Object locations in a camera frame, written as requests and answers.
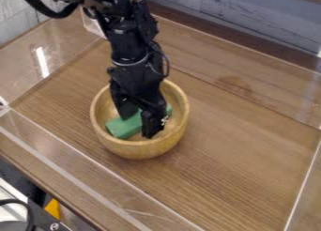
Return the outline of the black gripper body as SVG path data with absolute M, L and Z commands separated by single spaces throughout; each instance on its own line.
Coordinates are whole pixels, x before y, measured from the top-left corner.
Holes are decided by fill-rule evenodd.
M 164 100 L 160 83 L 169 75 L 168 65 L 160 45 L 153 41 L 141 61 L 108 68 L 109 84 L 118 84 L 129 91 L 132 102 L 140 110 Z

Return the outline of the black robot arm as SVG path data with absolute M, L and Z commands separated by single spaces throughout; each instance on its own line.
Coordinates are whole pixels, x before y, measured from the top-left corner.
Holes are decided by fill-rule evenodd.
M 109 94 L 122 119 L 138 114 L 141 135 L 151 139 L 164 129 L 167 102 L 160 84 L 169 75 L 169 60 L 155 41 L 157 21 L 146 0 L 23 0 L 52 19 L 78 8 L 97 22 L 109 42 Z

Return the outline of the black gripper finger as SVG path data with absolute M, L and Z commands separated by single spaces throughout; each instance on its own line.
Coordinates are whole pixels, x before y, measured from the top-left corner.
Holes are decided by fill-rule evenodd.
M 140 118 L 141 135 L 151 139 L 164 129 L 168 120 L 167 103 L 160 100 L 153 107 L 144 108 L 140 112 Z
M 121 119 L 128 119 L 137 112 L 137 106 L 132 102 L 132 94 L 118 84 L 109 85 L 109 94 Z

